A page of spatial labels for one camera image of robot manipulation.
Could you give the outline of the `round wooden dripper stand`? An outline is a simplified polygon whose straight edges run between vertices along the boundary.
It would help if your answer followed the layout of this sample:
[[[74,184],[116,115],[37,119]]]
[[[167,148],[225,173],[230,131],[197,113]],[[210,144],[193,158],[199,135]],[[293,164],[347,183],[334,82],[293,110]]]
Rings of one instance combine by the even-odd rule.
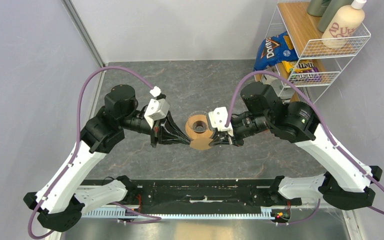
[[[214,131],[210,129],[207,115],[203,113],[191,115],[185,124],[185,131],[191,140],[211,139]]]

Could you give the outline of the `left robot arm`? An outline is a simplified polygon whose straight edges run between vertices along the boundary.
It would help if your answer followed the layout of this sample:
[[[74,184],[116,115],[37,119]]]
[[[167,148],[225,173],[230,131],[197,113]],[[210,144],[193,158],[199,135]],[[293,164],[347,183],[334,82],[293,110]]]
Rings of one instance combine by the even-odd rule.
[[[91,190],[79,190],[89,172],[125,138],[125,130],[145,134],[156,145],[189,145],[190,138],[175,124],[163,94],[138,110],[135,89],[117,85],[105,96],[104,105],[87,121],[73,151],[52,179],[39,191],[24,196],[25,204],[42,227],[65,232],[80,218],[101,206],[132,204],[137,186],[125,175]]]

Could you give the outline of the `clear glass dripper cone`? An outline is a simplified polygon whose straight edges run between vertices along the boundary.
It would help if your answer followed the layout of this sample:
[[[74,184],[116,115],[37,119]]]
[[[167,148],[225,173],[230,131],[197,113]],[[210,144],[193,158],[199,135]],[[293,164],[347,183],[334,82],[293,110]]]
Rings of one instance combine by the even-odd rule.
[[[206,111],[195,111],[187,119],[186,125],[197,134],[202,134],[209,130]]]

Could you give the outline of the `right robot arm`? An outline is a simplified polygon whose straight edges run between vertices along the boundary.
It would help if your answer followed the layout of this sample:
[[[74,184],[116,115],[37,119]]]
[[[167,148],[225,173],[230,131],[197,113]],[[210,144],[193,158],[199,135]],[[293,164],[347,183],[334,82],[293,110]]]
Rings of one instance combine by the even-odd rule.
[[[239,147],[245,138],[269,131],[309,153],[326,170],[312,177],[277,176],[262,196],[265,206],[299,203],[301,199],[323,199],[346,211],[372,206],[376,194],[370,185],[381,178],[382,169],[358,160],[351,162],[351,154],[340,152],[340,145],[330,141],[307,103],[284,103],[271,85],[259,81],[245,86],[240,97],[245,112],[229,115],[226,107],[218,107],[207,114],[214,131],[213,146]]]

